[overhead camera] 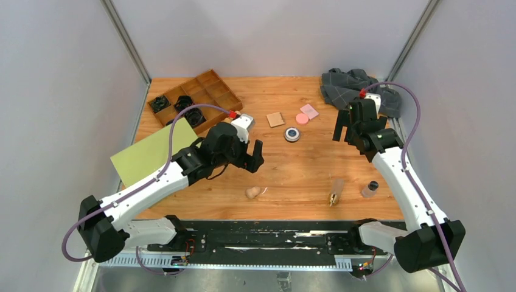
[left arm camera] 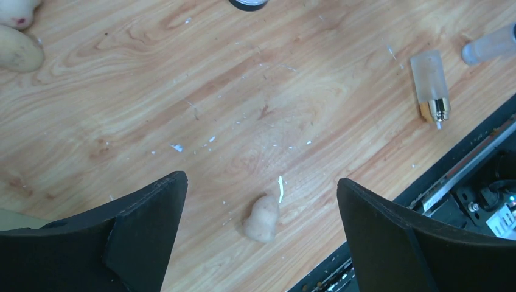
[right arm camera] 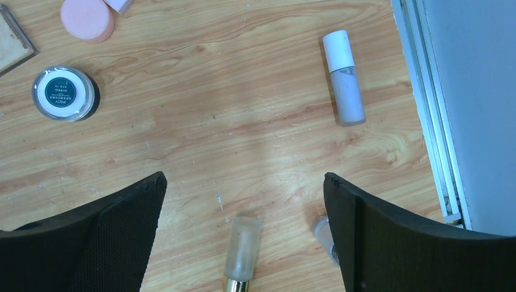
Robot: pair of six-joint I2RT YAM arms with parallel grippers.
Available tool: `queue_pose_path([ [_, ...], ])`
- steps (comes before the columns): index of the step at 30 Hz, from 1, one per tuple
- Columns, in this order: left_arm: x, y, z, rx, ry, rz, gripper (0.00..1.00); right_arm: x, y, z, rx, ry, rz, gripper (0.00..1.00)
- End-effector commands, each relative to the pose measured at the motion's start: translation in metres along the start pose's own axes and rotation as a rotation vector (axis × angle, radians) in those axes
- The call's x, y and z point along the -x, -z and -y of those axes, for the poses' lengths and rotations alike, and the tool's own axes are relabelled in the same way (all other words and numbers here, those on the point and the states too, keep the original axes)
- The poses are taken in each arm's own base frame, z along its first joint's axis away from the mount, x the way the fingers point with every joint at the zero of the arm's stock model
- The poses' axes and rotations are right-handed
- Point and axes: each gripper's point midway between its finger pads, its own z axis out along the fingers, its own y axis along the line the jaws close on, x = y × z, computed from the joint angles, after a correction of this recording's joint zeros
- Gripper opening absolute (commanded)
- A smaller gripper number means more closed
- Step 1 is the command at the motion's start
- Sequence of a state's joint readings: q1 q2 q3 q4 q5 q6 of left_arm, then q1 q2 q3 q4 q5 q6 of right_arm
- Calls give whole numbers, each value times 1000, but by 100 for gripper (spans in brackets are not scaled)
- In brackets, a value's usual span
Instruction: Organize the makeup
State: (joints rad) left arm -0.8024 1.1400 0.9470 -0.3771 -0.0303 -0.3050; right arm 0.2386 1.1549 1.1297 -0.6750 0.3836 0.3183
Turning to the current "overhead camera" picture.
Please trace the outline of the pink square pad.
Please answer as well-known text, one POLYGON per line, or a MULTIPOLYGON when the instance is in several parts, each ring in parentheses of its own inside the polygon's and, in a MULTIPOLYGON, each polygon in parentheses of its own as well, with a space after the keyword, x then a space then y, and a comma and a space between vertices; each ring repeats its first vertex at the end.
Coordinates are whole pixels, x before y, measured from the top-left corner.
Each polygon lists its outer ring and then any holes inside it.
POLYGON ((312 120, 315 117, 319 116, 319 112, 317 112, 317 110, 314 109, 314 107, 312 107, 310 104, 302 106, 300 110, 308 117, 309 120, 312 120))

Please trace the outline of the pink round sponge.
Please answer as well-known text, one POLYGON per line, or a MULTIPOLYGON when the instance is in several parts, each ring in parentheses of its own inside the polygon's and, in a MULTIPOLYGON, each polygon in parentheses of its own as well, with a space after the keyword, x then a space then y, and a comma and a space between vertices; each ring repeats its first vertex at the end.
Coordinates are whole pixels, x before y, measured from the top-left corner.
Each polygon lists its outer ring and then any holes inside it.
POLYGON ((306 125, 309 123, 310 118, 308 115, 306 115, 304 113, 299 113, 296 115, 295 120, 296 120, 296 123, 299 125, 306 125))

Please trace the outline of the tan square compact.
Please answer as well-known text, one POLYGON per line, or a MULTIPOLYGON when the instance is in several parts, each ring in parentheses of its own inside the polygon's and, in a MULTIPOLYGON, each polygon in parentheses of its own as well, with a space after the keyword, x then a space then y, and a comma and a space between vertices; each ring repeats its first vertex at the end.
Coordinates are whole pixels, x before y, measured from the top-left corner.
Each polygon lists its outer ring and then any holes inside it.
POLYGON ((281 112, 267 114, 266 118, 270 128, 276 128, 285 125, 285 120, 281 112))

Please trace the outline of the green drawer box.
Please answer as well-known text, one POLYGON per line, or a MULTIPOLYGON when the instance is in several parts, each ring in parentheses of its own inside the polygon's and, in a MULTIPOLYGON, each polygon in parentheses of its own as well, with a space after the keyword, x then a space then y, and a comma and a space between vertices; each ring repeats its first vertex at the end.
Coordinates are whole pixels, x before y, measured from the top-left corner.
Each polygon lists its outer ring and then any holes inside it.
MULTIPOLYGON (((125 187, 144 179, 165 164, 169 152, 169 136, 168 125, 111 157, 125 187)), ((190 146, 197 138, 188 122, 184 118, 180 119, 173 129, 172 153, 190 146)))

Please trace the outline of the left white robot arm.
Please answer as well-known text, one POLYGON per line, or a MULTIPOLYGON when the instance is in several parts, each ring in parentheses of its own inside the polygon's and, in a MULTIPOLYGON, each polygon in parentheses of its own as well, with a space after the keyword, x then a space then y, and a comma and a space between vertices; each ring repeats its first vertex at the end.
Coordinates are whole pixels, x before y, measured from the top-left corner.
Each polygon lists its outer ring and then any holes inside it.
POLYGON ((173 155, 165 165, 123 191, 101 200, 89 196, 80 205, 77 227, 95 262, 106 262, 124 248, 152 244, 180 251, 186 234, 179 220, 167 215, 158 220, 136 216, 163 198, 202 179, 213 179, 213 171, 229 164, 255 173, 263 164, 263 143, 257 140, 247 153, 249 131, 255 122, 245 114, 231 123, 219 122, 206 137, 173 155))

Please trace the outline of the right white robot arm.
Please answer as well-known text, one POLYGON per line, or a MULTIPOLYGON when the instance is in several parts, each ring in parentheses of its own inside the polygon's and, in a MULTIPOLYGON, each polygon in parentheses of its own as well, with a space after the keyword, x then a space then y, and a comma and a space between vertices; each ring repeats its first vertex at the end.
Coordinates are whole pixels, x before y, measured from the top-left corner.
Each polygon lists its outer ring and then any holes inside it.
POLYGON ((370 247, 388 252, 408 273, 446 264, 456 257, 465 227, 451 221, 410 172, 403 142, 386 127, 386 118, 378 116, 379 107, 378 97, 354 100, 339 112, 336 126, 346 127, 345 142, 381 173, 403 213, 405 229, 372 218, 359 220, 350 227, 348 246, 357 254, 370 247))

